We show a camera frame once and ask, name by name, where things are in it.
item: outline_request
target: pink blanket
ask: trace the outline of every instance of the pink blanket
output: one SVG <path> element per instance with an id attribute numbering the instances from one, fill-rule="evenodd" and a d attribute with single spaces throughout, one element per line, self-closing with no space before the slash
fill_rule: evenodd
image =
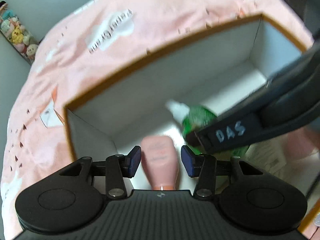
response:
<path id="1" fill-rule="evenodd" d="M 205 24 L 263 11 L 306 46 L 310 33 L 282 0 L 92 0 L 41 43 L 10 114 L 1 180 L 7 240 L 22 229 L 14 209 L 26 187 L 73 161 L 63 106 L 117 68 Z"/>

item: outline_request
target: box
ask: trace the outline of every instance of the box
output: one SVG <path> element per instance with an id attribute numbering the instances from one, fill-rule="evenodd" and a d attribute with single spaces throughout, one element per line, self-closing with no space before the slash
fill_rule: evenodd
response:
<path id="1" fill-rule="evenodd" d="M 70 154 L 105 160 L 128 154 L 148 135 L 185 144 L 181 127 L 164 104 L 169 99 L 201 104 L 221 114 L 296 60 L 306 48 L 265 15 L 205 26 L 146 54 L 106 77 L 64 108 Z M 150 189 L 141 166 L 131 179 L 135 189 Z M 177 189 L 193 192 L 180 160 Z"/>

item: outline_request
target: white bottle cap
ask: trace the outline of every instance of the white bottle cap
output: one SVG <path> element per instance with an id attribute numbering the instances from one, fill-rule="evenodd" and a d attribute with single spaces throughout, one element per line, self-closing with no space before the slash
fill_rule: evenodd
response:
<path id="1" fill-rule="evenodd" d="M 165 103 L 166 108 L 172 113 L 173 118 L 180 124 L 188 116 L 190 107 L 184 103 L 179 103 L 174 100 L 169 100 Z"/>

